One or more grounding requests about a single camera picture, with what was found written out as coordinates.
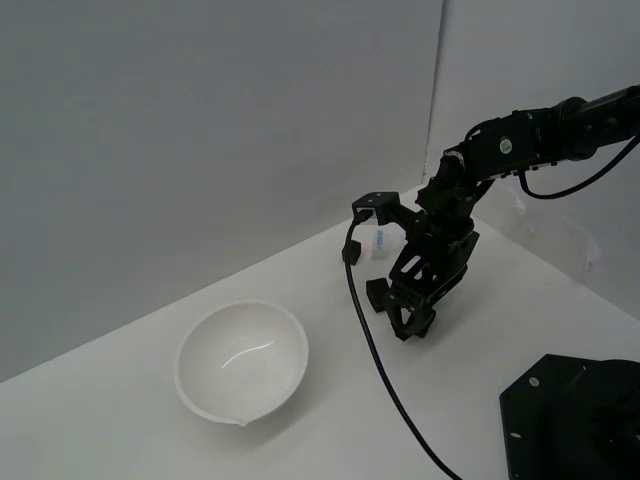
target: black cable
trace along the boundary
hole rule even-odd
[[[409,430],[411,430],[411,433],[413,433],[413,436],[416,437],[416,440],[418,441],[420,446],[423,448],[423,450],[426,452],[426,454],[429,456],[429,458],[433,461],[433,463],[435,463],[438,466],[438,468],[442,470],[442,472],[444,472],[449,478],[451,478],[451,480],[462,480],[449,467],[447,467],[442,462],[442,460],[440,460],[440,458],[438,458],[438,456],[431,449],[431,447],[426,442],[426,440],[422,437],[422,434],[420,433],[418,428],[415,426],[415,424],[413,423],[413,420],[411,420],[411,417],[409,416],[404,406],[402,405],[402,402],[398,398],[396,391],[393,389],[393,386],[391,385],[391,381],[389,381],[389,377],[387,376],[387,372],[385,371],[384,366],[382,365],[382,361],[380,360],[380,355],[378,355],[378,349],[376,348],[376,345],[373,342],[373,337],[371,336],[371,331],[369,330],[369,325],[367,325],[367,320],[365,319],[364,313],[362,312],[362,306],[360,305],[360,300],[358,300],[358,293],[356,292],[356,287],[353,282],[353,274],[351,272],[351,258],[350,258],[351,253],[350,253],[349,246],[351,244],[351,237],[353,236],[353,231],[355,230],[355,228],[360,223],[364,222],[369,217],[371,217],[371,215],[372,215],[372,212],[370,210],[359,212],[358,215],[354,217],[353,223],[351,223],[351,225],[349,226],[349,230],[347,231],[347,239],[345,242],[346,248],[345,248],[344,264],[345,264],[345,270],[347,272],[347,283],[349,284],[349,292],[351,292],[351,299],[353,300],[353,306],[356,309],[356,314],[358,315],[358,319],[360,320],[360,325],[362,326],[362,331],[364,332],[364,336],[367,340],[367,345],[369,345],[369,350],[371,351],[371,356],[373,357],[373,361],[376,364],[376,368],[378,369],[380,378],[382,378],[382,383],[384,383],[384,386],[386,387],[387,392],[389,392],[389,396],[391,397],[391,400],[393,400],[393,403],[398,409],[400,416],[405,421],[405,423],[407,424],[407,427],[409,427]]]
[[[587,178],[584,182],[580,182],[579,184],[571,188],[567,188],[566,190],[562,190],[557,193],[549,193],[549,194],[533,193],[531,190],[529,190],[529,184],[527,183],[526,172],[518,173],[518,177],[520,177],[520,187],[522,187],[522,191],[524,193],[526,193],[530,197],[537,198],[538,200],[556,200],[558,198],[566,197],[567,195],[571,195],[572,193],[576,193],[577,191],[582,190],[585,187],[588,187],[596,180],[599,180],[602,177],[604,177],[607,173],[609,173],[613,169],[613,167],[615,167],[618,163],[620,163],[622,159],[626,157],[629,154],[629,152],[636,147],[636,145],[638,145],[638,143],[640,143],[640,134],[633,137],[631,141],[627,143],[627,145],[625,145],[625,147],[622,150],[620,150],[620,153],[618,153],[618,155],[616,155],[613,158],[613,160],[611,160],[604,167],[602,167],[601,170],[596,172],[593,176]]]

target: white wall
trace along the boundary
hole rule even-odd
[[[428,172],[442,149],[479,121],[640,83],[638,18],[635,0],[446,1]],[[532,190],[574,185],[620,148],[530,174]],[[640,318],[639,183],[636,150],[595,185],[562,200],[533,200],[515,179],[501,180],[475,213]]]
[[[0,381],[418,184],[440,11],[2,2]]]

